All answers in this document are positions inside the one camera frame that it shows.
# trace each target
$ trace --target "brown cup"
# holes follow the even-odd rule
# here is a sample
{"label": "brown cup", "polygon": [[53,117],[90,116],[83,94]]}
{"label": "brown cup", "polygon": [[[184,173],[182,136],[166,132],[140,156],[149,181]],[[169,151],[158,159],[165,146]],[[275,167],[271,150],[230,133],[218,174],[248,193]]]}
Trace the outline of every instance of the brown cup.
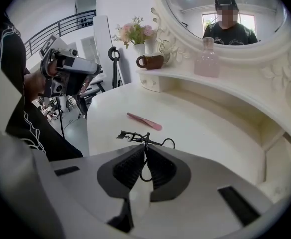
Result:
{"label": "brown cup", "polygon": [[161,53],[145,54],[136,59],[136,64],[140,68],[146,68],[147,70],[160,69],[163,65],[164,57]]}

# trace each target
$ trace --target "pink bottle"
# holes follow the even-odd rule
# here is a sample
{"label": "pink bottle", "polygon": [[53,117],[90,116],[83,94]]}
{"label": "pink bottle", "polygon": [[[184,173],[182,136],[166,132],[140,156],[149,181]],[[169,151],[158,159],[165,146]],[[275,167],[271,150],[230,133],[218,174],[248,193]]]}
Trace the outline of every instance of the pink bottle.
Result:
{"label": "pink bottle", "polygon": [[207,77],[219,76],[219,58],[214,53],[214,38],[203,39],[204,51],[195,62],[194,73]]}

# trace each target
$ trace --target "flower bouquet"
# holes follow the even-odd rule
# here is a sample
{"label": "flower bouquet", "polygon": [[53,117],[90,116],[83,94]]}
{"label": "flower bouquet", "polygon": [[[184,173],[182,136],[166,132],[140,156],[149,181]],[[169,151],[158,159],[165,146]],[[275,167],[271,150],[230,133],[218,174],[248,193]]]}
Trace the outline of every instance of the flower bouquet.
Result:
{"label": "flower bouquet", "polygon": [[119,31],[119,35],[116,34],[112,37],[114,41],[122,41],[126,48],[129,47],[129,44],[144,44],[153,35],[151,26],[141,26],[142,17],[135,16],[132,21],[132,23],[126,24],[123,27],[118,25],[116,29]]}

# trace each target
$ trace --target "oval mirror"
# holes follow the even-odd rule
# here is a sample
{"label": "oval mirror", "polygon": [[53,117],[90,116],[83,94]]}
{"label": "oval mirror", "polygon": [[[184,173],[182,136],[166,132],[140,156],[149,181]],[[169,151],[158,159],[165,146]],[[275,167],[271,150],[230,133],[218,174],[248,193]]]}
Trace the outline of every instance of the oval mirror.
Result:
{"label": "oval mirror", "polygon": [[284,20],[280,0],[166,0],[175,18],[193,35],[223,45],[270,39]]}

